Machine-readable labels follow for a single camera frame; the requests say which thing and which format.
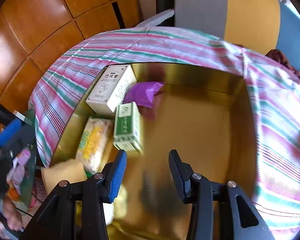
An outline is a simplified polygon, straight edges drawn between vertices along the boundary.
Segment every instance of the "yellow packaged snack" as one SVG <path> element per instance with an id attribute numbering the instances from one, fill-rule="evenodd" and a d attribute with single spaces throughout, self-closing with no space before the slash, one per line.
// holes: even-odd
<path id="1" fill-rule="evenodd" d="M 114 122 L 111 120 L 92 117 L 88 119 L 75 156 L 83 163 L 86 172 L 91 174 L 98 172 L 113 126 Z"/>

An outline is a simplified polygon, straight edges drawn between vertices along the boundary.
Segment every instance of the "person's arm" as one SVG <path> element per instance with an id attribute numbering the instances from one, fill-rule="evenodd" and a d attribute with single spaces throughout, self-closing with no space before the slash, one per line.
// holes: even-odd
<path id="1" fill-rule="evenodd" d="M 18 231 L 22 228 L 21 214 L 16 210 L 15 204 L 10 200 L 8 196 L 3 199 L 3 215 L 7 219 L 8 227 L 12 230 Z M 0 237 L 2 239 L 8 239 L 3 234 L 4 226 L 0 221 Z"/>

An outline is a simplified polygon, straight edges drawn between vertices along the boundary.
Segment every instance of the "striped bed sheet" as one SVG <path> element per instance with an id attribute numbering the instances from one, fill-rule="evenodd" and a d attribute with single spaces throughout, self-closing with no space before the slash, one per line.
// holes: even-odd
<path id="1" fill-rule="evenodd" d="M 199 65 L 244 78 L 257 135 L 252 200 L 276 239 L 293 239 L 300 230 L 300 80 L 272 59 L 202 32 L 122 29 L 97 34 L 64 53 L 29 99 L 44 165 L 50 165 L 72 112 L 102 68 L 132 62 Z"/>

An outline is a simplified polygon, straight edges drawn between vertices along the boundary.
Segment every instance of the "gold tray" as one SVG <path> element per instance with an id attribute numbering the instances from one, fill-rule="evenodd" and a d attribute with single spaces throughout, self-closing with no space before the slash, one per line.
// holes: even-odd
<path id="1" fill-rule="evenodd" d="M 176 194 L 168 153 L 176 149 L 195 172 L 215 182 L 234 180 L 252 196 L 257 151 L 248 92 L 242 77 L 219 70 L 173 63 L 131 66 L 138 82 L 165 82 L 165 93 L 157 119 L 143 120 L 143 155 L 128 156 L 122 182 L 127 215 L 107 227 L 109 238 L 185 239 L 191 205 Z M 88 117 L 95 115 L 85 100 L 106 68 L 73 112 L 52 165 L 75 158 Z M 116 153 L 110 146 L 101 168 Z"/>

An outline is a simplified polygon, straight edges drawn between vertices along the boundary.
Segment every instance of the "white packaging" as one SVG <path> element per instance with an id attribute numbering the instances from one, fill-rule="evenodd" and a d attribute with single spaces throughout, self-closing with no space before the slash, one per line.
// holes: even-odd
<path id="1" fill-rule="evenodd" d="M 99 115 L 115 115 L 128 87 L 137 82 L 131 65 L 112 65 L 103 73 L 86 103 Z"/>

